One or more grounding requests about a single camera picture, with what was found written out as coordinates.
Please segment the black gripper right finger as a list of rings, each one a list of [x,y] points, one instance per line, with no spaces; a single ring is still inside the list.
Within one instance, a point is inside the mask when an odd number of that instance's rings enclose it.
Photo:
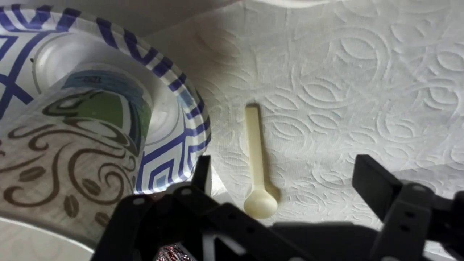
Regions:
[[[401,193],[404,183],[373,157],[362,154],[356,157],[353,187],[375,215],[383,221]]]

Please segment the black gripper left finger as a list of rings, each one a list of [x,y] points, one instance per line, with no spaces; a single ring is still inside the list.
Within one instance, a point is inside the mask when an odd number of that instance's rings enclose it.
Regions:
[[[202,190],[205,195],[212,193],[212,166],[209,156],[202,156],[198,160],[192,185]]]

